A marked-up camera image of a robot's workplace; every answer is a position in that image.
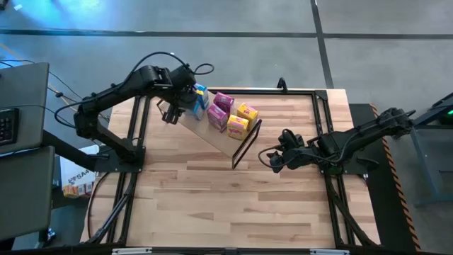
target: small box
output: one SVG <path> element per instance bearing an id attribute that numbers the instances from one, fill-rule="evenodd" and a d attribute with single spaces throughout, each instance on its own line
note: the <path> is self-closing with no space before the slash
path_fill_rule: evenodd
<path id="1" fill-rule="evenodd" d="M 227 128 L 228 115 L 219 106 L 212 104 L 207 109 L 207 117 L 209 122 L 220 132 L 224 132 L 225 128 Z"/>
<path id="2" fill-rule="evenodd" d="M 247 136 L 248 120 L 235 115 L 229 116 L 226 124 L 228 135 L 234 139 L 244 140 Z"/>
<path id="3" fill-rule="evenodd" d="M 93 185 L 94 185 L 94 182 L 90 182 L 90 183 L 85 183 L 85 195 L 90 197 L 91 196 L 91 193 L 93 192 Z"/>
<path id="4" fill-rule="evenodd" d="M 250 107 L 246 103 L 242 103 L 238 108 L 238 117 L 248 120 L 247 131 L 250 131 L 258 120 L 258 111 Z"/>
<path id="5" fill-rule="evenodd" d="M 210 95 L 208 93 L 207 87 L 199 84 L 195 84 L 193 85 L 193 87 L 197 90 L 197 93 L 199 94 L 198 99 L 200 100 L 202 109 L 206 110 L 210 104 Z"/>
<path id="6" fill-rule="evenodd" d="M 195 103 L 195 106 L 193 106 L 192 110 L 186 109 L 186 111 L 184 112 L 184 114 L 192 116 L 197 120 L 201 120 L 201 118 L 203 117 L 203 113 L 205 112 L 203 111 L 199 101 Z"/>
<path id="7" fill-rule="evenodd" d="M 213 101 L 228 115 L 228 117 L 233 113 L 234 98 L 217 92 Z"/>
<path id="8" fill-rule="evenodd" d="M 63 196 L 65 198 L 78 198 L 85 195 L 85 184 L 78 186 L 66 185 L 63 187 Z"/>

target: keyboard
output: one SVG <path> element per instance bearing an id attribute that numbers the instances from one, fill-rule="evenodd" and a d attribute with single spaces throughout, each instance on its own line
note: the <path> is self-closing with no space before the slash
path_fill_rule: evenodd
<path id="1" fill-rule="evenodd" d="M 0 110 L 0 146 L 13 144 L 17 140 L 19 109 Z"/>

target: pink box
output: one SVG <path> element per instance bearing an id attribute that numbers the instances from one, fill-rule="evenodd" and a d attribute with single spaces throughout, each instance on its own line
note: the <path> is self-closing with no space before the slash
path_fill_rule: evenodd
<path id="1" fill-rule="evenodd" d="M 228 115 L 219 106 L 212 104 L 207 109 L 207 118 L 220 132 L 224 132 L 225 128 L 227 128 Z"/>
<path id="2" fill-rule="evenodd" d="M 219 108 L 221 108 L 222 111 L 224 111 L 228 115 L 228 117 L 230 116 L 234 107 L 234 98 L 217 92 L 213 101 L 217 106 L 219 106 Z"/>

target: black metal frame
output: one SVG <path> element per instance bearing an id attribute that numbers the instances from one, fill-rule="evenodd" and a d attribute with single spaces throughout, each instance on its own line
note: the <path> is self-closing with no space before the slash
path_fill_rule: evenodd
<path id="1" fill-rule="evenodd" d="M 262 120 L 258 120 L 258 122 L 255 124 L 255 126 L 252 128 L 252 130 L 247 135 L 246 139 L 244 139 L 243 142 L 241 143 L 241 146 L 239 146 L 239 148 L 236 150 L 236 152 L 234 152 L 233 158 L 231 159 L 232 169 L 236 168 L 236 166 L 239 164 L 239 162 L 241 161 L 243 156 L 247 153 L 250 146 L 255 142 L 256 138 L 258 137 L 258 133 L 260 132 L 261 123 L 262 123 Z M 248 143 L 247 147 L 241 153 L 241 155 L 239 156 L 239 159 L 236 161 L 236 158 L 238 158 L 238 155 L 241 152 L 242 148 L 247 144 L 247 141 L 250 140 L 250 137 L 252 137 L 253 134 L 255 134 L 255 135 L 253 136 L 252 140 Z"/>
<path id="2" fill-rule="evenodd" d="M 143 146 L 143 141 L 144 141 L 144 135 L 146 131 L 146 126 L 147 126 L 147 121 L 148 121 L 148 114 L 149 114 L 149 105 L 151 102 L 151 99 L 147 96 L 145 97 L 145 102 L 144 102 L 144 110 L 142 114 L 142 123 L 140 125 L 139 129 L 139 136 L 138 136 L 138 142 L 137 142 L 137 148 L 138 150 L 145 151 L 145 147 Z M 131 115 L 131 120 L 130 120 L 130 126 L 127 134 L 128 139 L 132 139 L 134 135 L 134 130 L 135 126 L 137 123 L 137 116 L 138 116 L 138 110 L 139 110 L 139 103 L 140 100 L 142 99 L 141 96 L 136 96 L 134 98 L 134 106 L 132 109 L 132 115 Z M 89 169 L 89 170 L 96 170 L 96 160 L 99 157 L 99 155 L 88 155 L 77 148 L 71 146 L 70 144 L 60 140 L 58 137 L 55 137 L 51 133 L 47 131 L 43 131 L 42 134 L 42 146 L 53 146 L 55 148 L 55 153 L 71 160 L 75 164 L 78 164 L 79 166 L 82 166 L 83 168 Z M 123 193 L 124 190 L 124 184 L 125 184 L 125 179 L 126 179 L 126 172 L 120 172 L 120 177 L 118 179 L 117 183 L 117 190 L 115 194 L 115 199 L 114 199 L 114 204 L 113 204 L 113 211 L 109 215 L 108 219 L 105 221 L 104 226 L 107 226 L 107 229 L 103 229 L 101 231 L 98 231 L 95 233 L 94 237 L 89 240 L 90 242 L 93 242 L 94 244 L 99 243 L 102 238 L 98 238 L 100 234 L 105 234 L 107 233 L 107 243 L 113 243 L 113 237 L 115 236 L 115 226 L 117 222 L 117 216 L 119 215 L 120 211 L 122 208 L 125 206 L 125 217 L 124 221 L 122 224 L 122 229 L 121 229 L 121 235 L 120 238 L 118 239 L 119 244 L 126 244 L 127 241 L 127 233 L 129 230 L 129 223 L 130 223 L 130 216 L 132 214 L 132 204 L 134 201 L 134 192 L 135 192 L 135 186 L 137 185 L 137 175 L 139 172 L 142 171 L 142 164 L 134 164 L 133 166 L 136 169 L 133 169 L 131 171 L 131 179 L 129 182 L 129 186 L 127 187 L 126 193 Z"/>
<path id="3" fill-rule="evenodd" d="M 328 106 L 328 97 L 326 90 L 305 90 L 305 89 L 292 89 L 289 90 L 287 89 L 286 83 L 284 80 L 279 81 L 279 89 L 212 89 L 212 92 L 222 92 L 224 94 L 236 94 L 236 95 L 241 95 L 241 94 L 247 94 L 247 95 L 299 95 L 299 96 L 310 96 L 313 102 L 314 106 L 314 116 L 315 116 L 315 123 L 316 123 L 316 130 L 318 135 L 321 135 L 323 133 L 323 128 L 321 124 L 321 116 L 319 112 L 319 100 L 322 101 L 323 103 L 323 108 L 324 108 L 324 113 L 326 116 L 326 123 L 327 123 L 327 129 L 329 132 L 333 132 L 333 124 L 331 120 L 331 113 L 330 113 L 330 108 Z M 128 138 L 132 138 L 136 120 L 137 120 L 137 114 L 138 114 L 138 107 L 139 107 L 139 100 L 140 97 L 135 98 L 134 102 L 134 107 L 132 109 L 132 116 L 131 116 L 131 121 L 130 121 L 130 128 L 128 132 Z M 147 116 L 148 116 L 148 108 L 149 108 L 149 102 L 150 99 L 146 98 L 145 99 L 145 109 L 143 112 L 143 117 L 142 117 L 142 124 L 140 127 L 139 131 L 139 142 L 137 146 L 142 146 L 143 144 L 143 138 L 144 138 L 144 133 L 146 129 L 146 124 L 147 124 Z M 256 129 L 256 133 L 253 137 L 253 140 L 251 143 L 254 142 L 255 138 L 258 136 L 258 131 L 259 131 L 260 125 L 256 125 L 254 129 Z M 126 173 L 121 173 L 120 178 L 118 179 L 118 184 L 117 184 L 117 191 L 115 195 L 115 205 L 118 203 L 124 203 L 124 196 L 121 197 L 122 195 L 122 190 L 124 188 L 124 182 L 125 182 L 125 175 Z M 338 218 L 336 214 L 336 206 L 340 209 L 342 214 L 344 215 L 345 212 L 348 212 L 348 203 L 347 203 L 347 198 L 345 195 L 345 188 L 344 188 L 344 183 L 343 183 L 343 178 L 339 176 L 337 178 L 337 183 L 339 187 L 339 195 L 336 194 L 336 192 L 333 189 L 333 184 L 331 180 L 331 176 L 328 174 L 324 175 L 325 181 L 326 181 L 326 187 L 327 187 L 327 194 L 328 194 L 328 204 L 329 204 L 329 210 L 331 214 L 331 222 L 332 222 L 332 229 L 333 229 L 333 236 L 335 240 L 335 248 L 334 249 L 344 249 L 344 250 L 349 250 L 351 251 L 351 254 L 388 254 L 389 250 L 382 249 L 381 247 L 377 246 L 356 246 L 354 243 L 354 234 L 352 233 L 352 228 L 357 229 L 358 225 L 355 221 L 353 221 L 353 226 L 350 226 L 348 222 L 345 221 L 346 227 L 347 227 L 347 233 L 348 233 L 348 243 L 349 244 L 344 244 L 343 240 L 341 239 L 340 235 L 340 230 L 339 230 L 339 225 L 338 225 Z M 88 251 L 88 247 L 90 251 L 96 251 L 96 254 L 111 254 L 113 248 L 126 248 L 126 242 L 127 242 L 127 233 L 128 233 L 128 228 L 129 228 L 129 223 L 130 223 L 130 216 L 132 212 L 132 204 L 133 204 L 133 194 L 135 190 L 135 185 L 137 182 L 137 173 L 133 173 L 131 176 L 131 181 L 130 181 L 130 186 L 132 185 L 132 197 L 127 201 L 126 204 L 126 209 L 125 209 L 125 217 L 124 217 L 124 222 L 122 224 L 122 230 L 121 230 L 121 235 L 120 238 L 118 239 L 117 242 L 113 242 L 113 236 L 115 235 L 115 226 L 116 226 L 116 217 L 112 217 L 111 219 L 109 218 L 109 222 L 113 222 L 114 224 L 111 225 L 111 228 L 108 230 L 108 236 L 107 236 L 107 243 L 106 244 L 80 244 L 78 246 L 74 247 L 67 247 L 65 250 L 64 247 L 57 247 L 57 248 L 51 248 L 48 249 L 49 252 L 52 251 L 58 251 L 59 254 L 63 254 L 63 251 L 66 251 L 70 254 L 78 254 L 78 251 L 81 252 L 81 254 L 86 254 Z M 357 237 L 359 237 L 361 234 L 365 233 L 360 233 L 356 232 L 355 233 Z M 192 248 L 192 247 L 152 247 L 153 252 L 161 252 L 161 253 L 180 253 L 180 254 L 207 254 L 207 253 L 217 253 L 217 254 L 309 254 L 312 250 L 310 249 L 247 249 L 247 248 L 237 248 L 237 249 L 230 249 L 230 248 L 218 248 L 218 247 L 199 247 L 199 248 Z"/>

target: yellow box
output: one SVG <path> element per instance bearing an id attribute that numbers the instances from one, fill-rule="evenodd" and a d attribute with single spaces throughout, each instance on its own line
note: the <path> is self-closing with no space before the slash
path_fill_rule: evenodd
<path id="1" fill-rule="evenodd" d="M 248 120 L 235 115 L 230 115 L 226 124 L 227 132 L 230 137 L 238 140 L 244 140 L 247 136 Z"/>
<path id="2" fill-rule="evenodd" d="M 79 197 L 79 187 L 73 185 L 66 185 L 63 187 L 63 196 L 65 198 L 78 198 Z"/>
<path id="3" fill-rule="evenodd" d="M 250 131 L 258 120 L 258 111 L 248 104 L 242 103 L 238 108 L 238 117 L 248 120 L 247 131 Z"/>

